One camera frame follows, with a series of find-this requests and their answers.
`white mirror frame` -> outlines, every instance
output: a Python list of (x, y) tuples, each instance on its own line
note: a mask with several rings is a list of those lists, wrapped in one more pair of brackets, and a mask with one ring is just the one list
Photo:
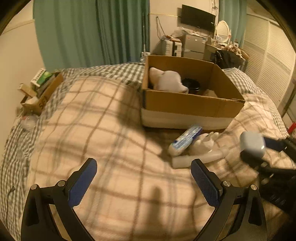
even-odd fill
[(222, 43), (226, 43), (227, 41), (229, 42), (229, 40), (230, 40), (230, 38), (229, 38), (229, 35), (230, 35), (230, 29), (229, 29), (229, 26), (228, 26), (227, 22), (225, 22), (224, 20), (221, 20), (221, 21), (219, 21), (219, 22), (217, 23), (216, 28), (215, 28), (215, 35), (217, 35), (218, 37), (220, 37), (220, 36), (217, 34), (217, 27), (218, 27), (219, 23), (223, 23), (223, 24), (225, 24), (225, 25), (226, 25), (226, 28), (227, 28), (227, 31), (228, 31), (228, 37), (227, 37), (225, 40), (222, 40), (221, 42), (222, 42)]

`tv screen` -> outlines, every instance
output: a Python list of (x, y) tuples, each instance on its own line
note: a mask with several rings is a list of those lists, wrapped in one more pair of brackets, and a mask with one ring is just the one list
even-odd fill
[(181, 23), (213, 32), (215, 15), (195, 7), (182, 5)]

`curtain fold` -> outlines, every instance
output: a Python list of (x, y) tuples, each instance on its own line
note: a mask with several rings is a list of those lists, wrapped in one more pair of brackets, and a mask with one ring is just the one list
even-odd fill
[(139, 61), (144, 38), (149, 47), (148, 13), (149, 0), (34, 0), (46, 69)]
[(219, 21), (227, 22), (231, 29), (231, 41), (237, 39), (241, 46), (247, 21), (247, 0), (220, 0)]

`silver bolt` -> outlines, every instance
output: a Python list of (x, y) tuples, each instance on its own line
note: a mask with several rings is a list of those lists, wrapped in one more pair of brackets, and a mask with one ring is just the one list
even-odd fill
[(229, 181), (223, 181), (223, 185), (226, 187), (230, 187), (231, 183)]
[(32, 186), (31, 186), (31, 190), (35, 190), (37, 188), (37, 185), (36, 184), (33, 184)]
[(262, 185), (265, 185), (269, 182), (269, 179), (268, 178), (264, 178), (262, 181), (261, 181), (261, 184)]
[(254, 185), (254, 184), (251, 185), (251, 188), (252, 188), (253, 190), (257, 190), (257, 186)]
[(66, 184), (66, 182), (65, 182), (64, 180), (59, 181), (59, 182), (57, 183), (57, 185), (58, 185), (59, 187), (63, 187), (63, 186), (65, 186), (65, 184)]
[(267, 166), (267, 163), (266, 162), (263, 162), (262, 164), (261, 164), (261, 167), (266, 167)]

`small cardboard box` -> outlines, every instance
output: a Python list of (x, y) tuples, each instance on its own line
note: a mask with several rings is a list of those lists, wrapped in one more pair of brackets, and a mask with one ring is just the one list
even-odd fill
[(63, 75), (62, 73), (54, 73), (56, 76), (52, 83), (46, 88), (46, 90), (41, 95), (40, 99), (34, 104), (27, 104), (25, 103), (27, 100), (27, 96), (25, 96), (21, 104), (25, 108), (26, 111), (33, 111), (35, 114), (40, 115), (43, 108), (45, 107), (46, 103), (48, 102), (49, 98), (51, 97), (52, 93), (55, 89), (63, 82)]
[[(155, 91), (149, 84), (149, 69), (172, 70), (181, 79), (200, 83), (218, 98), (202, 95)], [(244, 106), (244, 98), (225, 73), (215, 64), (190, 58), (148, 56), (142, 83), (141, 118), (143, 126), (187, 129), (199, 124), (204, 130), (224, 130)]]

